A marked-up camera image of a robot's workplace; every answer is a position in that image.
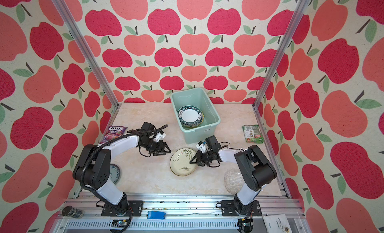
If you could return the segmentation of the aluminium frame post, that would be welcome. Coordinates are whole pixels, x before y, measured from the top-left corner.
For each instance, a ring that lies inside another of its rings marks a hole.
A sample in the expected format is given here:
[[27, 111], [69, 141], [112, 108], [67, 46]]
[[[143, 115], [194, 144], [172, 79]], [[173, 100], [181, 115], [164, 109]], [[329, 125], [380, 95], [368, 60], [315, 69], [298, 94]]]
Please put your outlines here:
[[304, 15], [304, 13], [306, 12], [307, 10], [307, 7], [309, 5], [311, 0], [299, 0], [298, 1], [298, 4], [296, 6], [296, 9], [293, 13], [293, 16], [288, 24], [288, 27], [287, 27], [287, 30], [285, 32], [285, 34], [283, 35], [282, 37], [282, 40], [281, 40], [281, 43], [279, 44], [279, 47], [277, 49], [277, 52], [274, 56], [274, 59], [271, 63], [271, 66], [269, 67], [269, 69], [267, 70], [267, 74], [266, 74], [266, 77], [262, 83], [262, 86], [258, 92], [258, 95], [255, 99], [255, 102], [253, 103], [253, 110], [254, 112], [256, 113], [257, 112], [257, 109], [258, 109], [258, 106], [259, 104], [261, 103], [263, 97], [265, 96], [265, 92], [272, 80], [272, 77], [273, 75], [276, 73], [277, 71], [277, 67], [279, 66], [282, 58], [283, 58], [283, 55], [285, 54], [285, 50], [286, 48], [288, 48], [289, 44], [291, 42], [293, 42], [293, 35]]
[[64, 0], [52, 0], [55, 8], [57, 9], [58, 13], [62, 17], [63, 21], [65, 22], [66, 26], [69, 29], [69, 32], [72, 34], [74, 40], [76, 41], [81, 53], [85, 57], [88, 65], [92, 69], [95, 77], [97, 78], [98, 82], [101, 85], [101, 88], [103, 89], [104, 93], [108, 97], [109, 101], [112, 104], [112, 108], [114, 110], [118, 110], [120, 107], [119, 102], [117, 101], [116, 96], [113, 93], [113, 90], [111, 89], [103, 71], [101, 70], [100, 66], [98, 65], [94, 54], [92, 53], [92, 50], [90, 46], [88, 45], [86, 39], [82, 35], [81, 31], [79, 30], [77, 23], [74, 19], [74, 17], [71, 14], [71, 11], [69, 7], [66, 5]]

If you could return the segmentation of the yellow dotted scalloped plate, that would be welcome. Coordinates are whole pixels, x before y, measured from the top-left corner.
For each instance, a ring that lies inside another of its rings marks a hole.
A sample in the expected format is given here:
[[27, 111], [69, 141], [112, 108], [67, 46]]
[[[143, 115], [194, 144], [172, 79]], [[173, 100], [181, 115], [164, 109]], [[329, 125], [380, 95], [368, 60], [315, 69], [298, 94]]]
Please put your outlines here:
[[203, 114], [192, 109], [184, 110], [180, 114], [180, 121], [182, 125], [188, 128], [198, 127], [200, 124], [202, 124], [203, 120]]

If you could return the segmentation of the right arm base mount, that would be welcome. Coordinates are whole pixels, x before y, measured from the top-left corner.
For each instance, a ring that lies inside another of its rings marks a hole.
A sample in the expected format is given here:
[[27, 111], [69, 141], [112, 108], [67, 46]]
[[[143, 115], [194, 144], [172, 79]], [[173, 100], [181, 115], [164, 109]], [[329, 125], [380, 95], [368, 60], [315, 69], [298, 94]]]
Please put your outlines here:
[[216, 204], [223, 217], [261, 217], [262, 210], [259, 201], [253, 201], [248, 205], [243, 205], [239, 200], [220, 201]]

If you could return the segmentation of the right aluminium frame post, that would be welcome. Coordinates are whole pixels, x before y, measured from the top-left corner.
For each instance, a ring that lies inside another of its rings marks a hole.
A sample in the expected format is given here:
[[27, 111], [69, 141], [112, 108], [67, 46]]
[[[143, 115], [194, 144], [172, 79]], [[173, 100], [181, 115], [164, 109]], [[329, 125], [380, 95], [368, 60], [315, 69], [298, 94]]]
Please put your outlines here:
[[266, 77], [262, 83], [262, 86], [258, 92], [258, 95], [255, 99], [255, 102], [253, 103], [253, 110], [254, 112], [256, 113], [257, 112], [257, 109], [258, 109], [258, 106], [259, 104], [261, 103], [263, 97], [265, 96], [265, 92], [272, 80], [272, 77], [273, 75], [276, 73], [277, 71], [277, 67], [279, 66], [282, 58], [283, 58], [283, 55], [285, 54], [285, 50], [286, 48], [288, 48], [289, 44], [291, 42], [293, 42], [293, 35], [304, 15], [304, 13], [306, 12], [307, 10], [307, 7], [309, 5], [311, 0], [299, 0], [298, 1], [298, 4], [296, 6], [296, 9], [293, 13], [293, 16], [288, 24], [288, 27], [287, 27], [287, 30], [285, 32], [285, 34], [283, 35], [282, 37], [282, 40], [281, 40], [281, 43], [279, 44], [279, 47], [277, 49], [277, 52], [274, 56], [274, 59], [271, 63], [271, 66], [269, 67], [269, 69], [267, 70], [267, 74], [266, 74]]

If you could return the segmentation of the cream plate with bamboo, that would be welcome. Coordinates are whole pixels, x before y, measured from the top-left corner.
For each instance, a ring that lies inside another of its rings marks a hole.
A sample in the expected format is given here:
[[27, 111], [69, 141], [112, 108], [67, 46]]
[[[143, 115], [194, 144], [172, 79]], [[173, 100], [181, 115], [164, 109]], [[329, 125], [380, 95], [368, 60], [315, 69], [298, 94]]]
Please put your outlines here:
[[172, 173], [179, 177], [185, 177], [193, 173], [198, 167], [196, 164], [190, 164], [190, 161], [196, 156], [196, 152], [190, 148], [177, 150], [170, 159], [170, 169]]

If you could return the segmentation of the green rimmed white plate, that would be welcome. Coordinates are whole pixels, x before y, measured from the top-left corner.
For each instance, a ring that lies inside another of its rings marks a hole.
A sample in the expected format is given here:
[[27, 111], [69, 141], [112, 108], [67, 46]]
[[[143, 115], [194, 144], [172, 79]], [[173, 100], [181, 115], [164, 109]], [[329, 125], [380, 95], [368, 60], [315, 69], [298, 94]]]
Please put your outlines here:
[[177, 112], [177, 116], [181, 124], [189, 128], [199, 126], [204, 120], [202, 111], [191, 105], [181, 107]]

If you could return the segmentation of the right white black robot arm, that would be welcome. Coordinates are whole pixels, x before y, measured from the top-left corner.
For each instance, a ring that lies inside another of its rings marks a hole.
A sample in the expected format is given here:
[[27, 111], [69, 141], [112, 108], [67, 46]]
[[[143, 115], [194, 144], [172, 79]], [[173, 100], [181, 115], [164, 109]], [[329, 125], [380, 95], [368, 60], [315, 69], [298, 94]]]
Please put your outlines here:
[[239, 215], [250, 211], [262, 188], [277, 177], [275, 168], [257, 145], [231, 148], [221, 145], [213, 135], [200, 141], [197, 148], [190, 164], [211, 167], [215, 160], [237, 164], [244, 180], [241, 190], [234, 196], [234, 207]]

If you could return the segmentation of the green snack packet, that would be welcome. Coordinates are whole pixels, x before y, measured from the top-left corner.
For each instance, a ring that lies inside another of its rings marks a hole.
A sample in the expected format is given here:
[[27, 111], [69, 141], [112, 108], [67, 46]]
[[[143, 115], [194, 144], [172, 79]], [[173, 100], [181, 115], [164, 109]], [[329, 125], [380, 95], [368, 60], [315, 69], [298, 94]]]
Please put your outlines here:
[[264, 143], [264, 138], [258, 125], [244, 125], [242, 129], [246, 142], [256, 144]]

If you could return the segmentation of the white paper sheet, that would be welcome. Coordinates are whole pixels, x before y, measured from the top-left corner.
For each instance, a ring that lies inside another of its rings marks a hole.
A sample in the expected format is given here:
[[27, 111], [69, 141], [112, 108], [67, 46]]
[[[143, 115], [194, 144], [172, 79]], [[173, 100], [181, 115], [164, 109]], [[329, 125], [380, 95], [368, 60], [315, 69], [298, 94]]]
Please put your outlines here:
[[291, 226], [285, 214], [263, 216], [267, 233], [292, 233]]

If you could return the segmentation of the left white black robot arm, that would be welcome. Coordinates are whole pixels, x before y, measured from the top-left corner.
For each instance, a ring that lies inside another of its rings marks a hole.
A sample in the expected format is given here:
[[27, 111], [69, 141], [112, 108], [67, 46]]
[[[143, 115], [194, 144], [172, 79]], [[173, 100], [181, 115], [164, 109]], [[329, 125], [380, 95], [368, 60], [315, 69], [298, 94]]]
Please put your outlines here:
[[111, 160], [132, 148], [144, 149], [148, 153], [144, 157], [163, 156], [171, 153], [164, 141], [164, 129], [167, 124], [156, 128], [149, 122], [144, 122], [139, 129], [127, 133], [98, 145], [87, 144], [73, 171], [73, 178], [78, 181], [82, 189], [90, 191], [107, 206], [127, 212], [130, 207], [127, 195], [119, 190], [110, 179]]

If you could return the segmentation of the small teal patterned plate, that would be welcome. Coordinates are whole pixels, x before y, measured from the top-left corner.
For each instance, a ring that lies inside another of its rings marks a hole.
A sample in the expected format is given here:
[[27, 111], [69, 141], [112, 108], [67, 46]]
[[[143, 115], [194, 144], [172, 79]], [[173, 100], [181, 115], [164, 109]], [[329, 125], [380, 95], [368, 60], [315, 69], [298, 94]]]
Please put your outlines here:
[[110, 180], [116, 185], [121, 176], [121, 169], [116, 164], [110, 165]]

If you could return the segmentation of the aluminium front rail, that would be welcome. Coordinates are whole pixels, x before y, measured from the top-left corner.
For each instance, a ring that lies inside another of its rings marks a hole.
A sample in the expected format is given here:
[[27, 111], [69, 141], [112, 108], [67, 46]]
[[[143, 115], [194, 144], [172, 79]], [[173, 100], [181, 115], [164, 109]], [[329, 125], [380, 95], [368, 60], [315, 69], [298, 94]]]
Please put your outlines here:
[[[236, 233], [238, 219], [244, 217], [223, 217], [216, 204], [229, 201], [229, 195], [162, 195], [130, 194], [130, 201], [143, 201], [140, 217], [132, 217], [128, 233]], [[261, 217], [250, 216], [254, 221], [251, 233], [267, 231], [263, 216], [285, 214], [293, 233], [309, 233], [310, 227], [297, 200], [285, 197], [258, 197]], [[102, 217], [102, 203], [89, 193], [80, 194], [77, 199], [68, 199], [65, 206], [83, 210], [82, 218], [74, 219], [58, 215], [50, 233], [109, 233], [122, 228], [111, 228], [113, 220], [127, 220], [128, 217]], [[165, 212], [163, 221], [148, 220], [148, 211]]]

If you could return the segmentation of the blue rectangular box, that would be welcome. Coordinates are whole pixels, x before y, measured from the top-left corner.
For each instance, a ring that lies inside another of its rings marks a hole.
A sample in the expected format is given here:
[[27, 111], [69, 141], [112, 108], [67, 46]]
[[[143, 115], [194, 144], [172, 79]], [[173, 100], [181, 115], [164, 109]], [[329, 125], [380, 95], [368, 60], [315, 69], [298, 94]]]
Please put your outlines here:
[[148, 220], [163, 221], [166, 219], [166, 213], [165, 212], [158, 212], [158, 211], [148, 211], [147, 219]]

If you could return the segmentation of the purple Fox's candy bag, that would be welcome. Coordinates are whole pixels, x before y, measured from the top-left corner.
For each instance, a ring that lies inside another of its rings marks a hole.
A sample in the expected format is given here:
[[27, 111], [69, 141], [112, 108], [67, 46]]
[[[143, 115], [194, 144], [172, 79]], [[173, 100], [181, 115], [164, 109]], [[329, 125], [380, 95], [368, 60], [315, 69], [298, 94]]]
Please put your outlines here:
[[105, 134], [103, 135], [103, 138], [100, 141], [100, 144], [109, 142], [112, 139], [115, 139], [124, 135], [126, 130], [127, 130], [127, 127], [124, 127], [124, 126], [113, 126], [113, 125], [109, 126]]

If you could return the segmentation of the clear textured glass plate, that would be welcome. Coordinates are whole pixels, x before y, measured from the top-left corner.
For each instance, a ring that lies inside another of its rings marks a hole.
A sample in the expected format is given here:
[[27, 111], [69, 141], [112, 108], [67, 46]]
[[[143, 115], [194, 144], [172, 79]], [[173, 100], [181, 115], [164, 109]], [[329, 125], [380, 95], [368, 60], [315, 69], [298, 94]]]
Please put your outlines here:
[[238, 169], [232, 168], [225, 173], [225, 188], [231, 195], [238, 193], [244, 183], [243, 176]]

